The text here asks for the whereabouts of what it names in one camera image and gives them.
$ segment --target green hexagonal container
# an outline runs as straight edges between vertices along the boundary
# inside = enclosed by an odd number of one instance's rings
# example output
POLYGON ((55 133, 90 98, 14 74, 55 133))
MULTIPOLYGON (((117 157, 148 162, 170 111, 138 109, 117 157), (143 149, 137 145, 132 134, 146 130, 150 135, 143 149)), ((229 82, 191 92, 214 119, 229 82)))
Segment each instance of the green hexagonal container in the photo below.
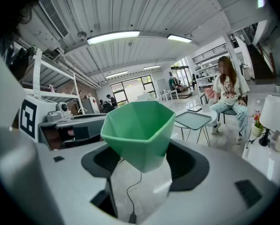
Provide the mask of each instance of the green hexagonal container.
POLYGON ((175 113, 157 101, 128 103, 109 112, 101 136, 143 173, 158 168, 166 154, 175 113))

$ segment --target staircase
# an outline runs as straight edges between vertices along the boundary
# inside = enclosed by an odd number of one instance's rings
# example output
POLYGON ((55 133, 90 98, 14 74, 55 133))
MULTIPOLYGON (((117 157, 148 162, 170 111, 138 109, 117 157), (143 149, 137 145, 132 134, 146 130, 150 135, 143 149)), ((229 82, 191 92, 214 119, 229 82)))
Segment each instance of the staircase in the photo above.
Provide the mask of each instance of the staircase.
POLYGON ((273 78, 270 68, 256 47, 251 44, 247 45, 247 49, 251 58, 255 79, 273 78))
MULTIPOLYGON (((181 93, 178 93, 178 98, 181 98, 181 99, 186 99, 186 98, 189 98, 192 96, 192 93, 188 90, 184 91, 184 92, 181 92, 181 93)), ((177 99, 177 96, 176 96, 176 93, 172 93, 172 98, 173 99, 177 99)))

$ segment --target railing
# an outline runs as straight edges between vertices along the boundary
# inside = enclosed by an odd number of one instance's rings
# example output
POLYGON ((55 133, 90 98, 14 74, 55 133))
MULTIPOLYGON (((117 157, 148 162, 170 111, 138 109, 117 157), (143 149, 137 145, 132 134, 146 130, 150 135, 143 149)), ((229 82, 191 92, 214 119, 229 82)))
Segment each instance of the railing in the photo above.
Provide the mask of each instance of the railing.
POLYGON ((194 57, 193 61, 194 61, 194 63, 198 63, 198 62, 202 61, 203 59, 209 58, 209 57, 211 57, 211 56, 213 56, 217 53, 224 52, 226 50, 227 50, 227 44, 225 43, 225 44, 222 44, 222 45, 220 45, 218 47, 215 47, 211 50, 208 50, 201 55, 198 55, 198 56, 194 57))
POLYGON ((231 44, 232 44, 233 48, 237 48, 237 47, 239 47, 239 44, 238 44, 238 42, 237 42, 237 40, 236 40, 236 39, 234 39, 234 40, 230 40, 230 42, 231 42, 231 44))
POLYGON ((273 59, 273 55, 272 52, 271 53, 267 53, 260 45, 260 43, 257 43, 257 49, 260 52, 260 54, 263 56, 265 61, 268 61, 270 66, 272 67, 272 73, 273 76, 276 77, 276 70, 275 70, 275 63, 274 63, 274 59, 273 59))
POLYGON ((254 36, 256 35, 256 31, 257 31, 257 23, 252 24, 252 25, 249 26, 248 36, 251 39, 251 42, 253 41, 254 36))

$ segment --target long brown hair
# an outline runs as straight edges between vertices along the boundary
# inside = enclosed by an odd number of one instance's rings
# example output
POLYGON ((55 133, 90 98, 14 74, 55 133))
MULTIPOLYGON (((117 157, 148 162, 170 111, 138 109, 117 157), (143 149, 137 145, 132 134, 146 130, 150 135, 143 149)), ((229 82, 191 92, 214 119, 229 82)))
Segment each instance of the long brown hair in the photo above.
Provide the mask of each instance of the long brown hair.
POLYGON ((234 66, 232 64, 232 61, 228 57, 222 56, 221 58, 219 58, 218 64, 219 64, 219 62, 223 62, 223 64, 225 66, 228 66, 228 73, 220 75, 220 82, 223 84, 225 79, 226 79, 226 76, 229 76, 230 84, 231 84, 232 87, 234 87, 237 74, 235 72, 235 69, 234 69, 234 66))

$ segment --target black cable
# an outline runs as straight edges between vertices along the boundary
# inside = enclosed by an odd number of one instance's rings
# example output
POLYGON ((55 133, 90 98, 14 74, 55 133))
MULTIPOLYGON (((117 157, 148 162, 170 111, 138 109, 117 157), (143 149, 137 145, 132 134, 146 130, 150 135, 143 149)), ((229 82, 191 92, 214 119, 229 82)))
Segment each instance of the black cable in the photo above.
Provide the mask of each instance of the black cable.
POLYGON ((134 185, 131 185, 129 188, 126 189, 127 196, 129 197, 130 201, 132 202, 133 213, 135 213, 135 205, 134 205, 134 202, 131 200, 131 198, 130 198, 130 196, 129 196, 128 190, 129 190, 131 187, 133 187, 133 186, 139 184, 139 182, 137 182, 137 183, 134 184, 134 185))
POLYGON ((263 134, 265 134, 265 133, 261 133, 261 134, 260 134, 259 136, 257 136, 255 139, 249 140, 248 143, 247 143, 247 145, 246 145, 246 149, 248 148, 248 144, 249 144, 249 143, 252 144, 258 137, 260 137, 260 136, 263 135, 263 134))

